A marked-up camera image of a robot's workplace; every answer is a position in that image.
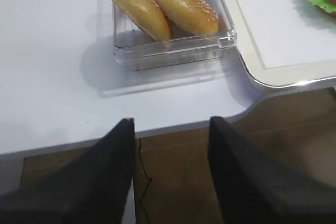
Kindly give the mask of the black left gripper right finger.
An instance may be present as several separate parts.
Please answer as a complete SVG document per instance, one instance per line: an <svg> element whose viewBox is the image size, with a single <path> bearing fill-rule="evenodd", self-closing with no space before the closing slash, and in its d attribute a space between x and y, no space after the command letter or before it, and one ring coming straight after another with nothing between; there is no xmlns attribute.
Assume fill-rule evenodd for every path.
<svg viewBox="0 0 336 224"><path fill-rule="evenodd" d="M335 187L267 155L219 116L208 162L225 223L335 223Z"/></svg>

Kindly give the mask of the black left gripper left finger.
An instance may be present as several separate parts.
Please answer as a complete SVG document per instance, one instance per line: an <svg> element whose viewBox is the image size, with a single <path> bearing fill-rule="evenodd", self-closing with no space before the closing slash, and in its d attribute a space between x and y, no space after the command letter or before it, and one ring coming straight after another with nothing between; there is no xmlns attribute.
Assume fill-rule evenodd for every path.
<svg viewBox="0 0 336 224"><path fill-rule="evenodd" d="M135 169L132 119L73 162L1 197L1 223L121 223Z"/></svg>

